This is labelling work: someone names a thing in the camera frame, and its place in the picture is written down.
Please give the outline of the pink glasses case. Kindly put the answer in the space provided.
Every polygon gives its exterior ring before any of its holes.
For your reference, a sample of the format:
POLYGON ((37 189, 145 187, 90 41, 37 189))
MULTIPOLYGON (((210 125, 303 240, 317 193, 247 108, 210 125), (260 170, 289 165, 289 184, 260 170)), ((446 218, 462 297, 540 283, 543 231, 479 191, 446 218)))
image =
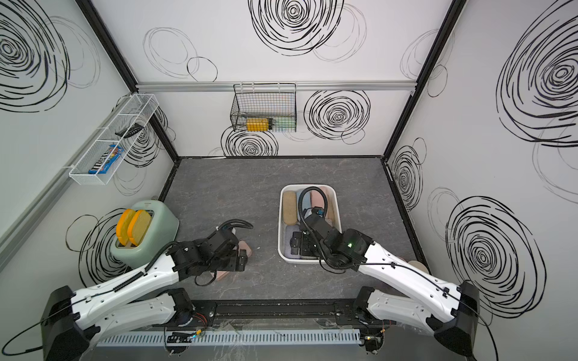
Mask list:
MULTIPOLYGON (((253 254, 252 249, 250 248, 250 246, 247 244, 246 241, 240 241, 237 248, 239 250, 245 250, 247 257, 251 257, 253 254)), ((215 281, 220 281, 223 278, 227 277, 227 275, 229 275, 229 274, 230 274, 229 271, 217 271, 217 273, 216 273, 217 277, 216 277, 215 281)))
POLYGON ((323 189, 321 189, 321 191, 312 190, 309 194, 311 199, 310 201, 311 207, 321 208, 324 211, 324 216, 328 218, 330 210, 330 200, 326 192, 323 189))

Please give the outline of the light blue glasses case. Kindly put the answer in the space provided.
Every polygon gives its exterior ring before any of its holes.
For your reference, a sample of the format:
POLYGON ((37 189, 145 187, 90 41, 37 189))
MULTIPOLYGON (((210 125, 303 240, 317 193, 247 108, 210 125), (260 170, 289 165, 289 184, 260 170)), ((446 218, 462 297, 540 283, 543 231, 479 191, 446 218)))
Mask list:
POLYGON ((304 196, 302 197, 302 202, 301 202, 301 211, 304 211, 304 218, 307 218, 308 216, 311 215, 312 213, 312 199, 311 199, 311 192, 307 192, 304 193, 303 190, 298 190, 296 192, 297 194, 297 199, 300 199, 301 195, 304 194, 304 196))

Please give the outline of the tan fabric glasses case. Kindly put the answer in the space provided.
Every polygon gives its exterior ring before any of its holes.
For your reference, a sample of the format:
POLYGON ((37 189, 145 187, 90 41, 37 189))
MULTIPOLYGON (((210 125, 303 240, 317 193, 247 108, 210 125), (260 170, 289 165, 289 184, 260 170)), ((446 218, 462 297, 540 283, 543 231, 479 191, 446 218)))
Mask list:
POLYGON ((282 195, 281 217, 285 225, 295 226, 298 222, 297 194, 295 191, 286 191, 282 195))

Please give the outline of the purple fabric glasses case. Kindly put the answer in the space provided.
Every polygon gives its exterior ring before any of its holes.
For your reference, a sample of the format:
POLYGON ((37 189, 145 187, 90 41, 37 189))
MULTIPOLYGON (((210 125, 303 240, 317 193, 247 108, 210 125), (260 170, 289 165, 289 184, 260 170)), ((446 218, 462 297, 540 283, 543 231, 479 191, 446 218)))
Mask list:
POLYGON ((293 259, 294 256, 291 253, 291 239, 295 230, 299 230, 297 225, 286 226, 283 232, 283 242, 281 247, 281 254, 283 257, 288 259, 293 259))

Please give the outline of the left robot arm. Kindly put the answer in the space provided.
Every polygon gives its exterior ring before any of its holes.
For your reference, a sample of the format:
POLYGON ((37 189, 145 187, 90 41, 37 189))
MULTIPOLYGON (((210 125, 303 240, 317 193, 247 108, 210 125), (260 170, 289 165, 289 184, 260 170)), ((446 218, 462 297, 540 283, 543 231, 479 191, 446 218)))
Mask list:
POLYGON ((124 275, 80 290, 54 290, 41 318, 45 360, 78 360, 101 339, 152 324, 185 326, 194 306, 171 286, 204 272, 242 272, 248 252, 229 229, 205 239, 170 242, 124 275))

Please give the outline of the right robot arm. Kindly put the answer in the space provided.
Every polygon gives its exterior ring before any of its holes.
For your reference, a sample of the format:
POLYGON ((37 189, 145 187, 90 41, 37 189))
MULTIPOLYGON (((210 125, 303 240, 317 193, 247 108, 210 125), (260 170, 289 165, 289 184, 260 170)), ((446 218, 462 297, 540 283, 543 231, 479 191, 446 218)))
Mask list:
POLYGON ((388 296, 378 290, 365 297, 365 311, 373 318, 421 329, 445 348, 474 358, 481 319, 480 293, 470 282, 460 285, 435 278, 396 257, 371 237, 354 229, 341 233, 323 217, 311 214, 299 221, 295 248, 319 259, 334 271, 353 270, 403 293, 388 296))

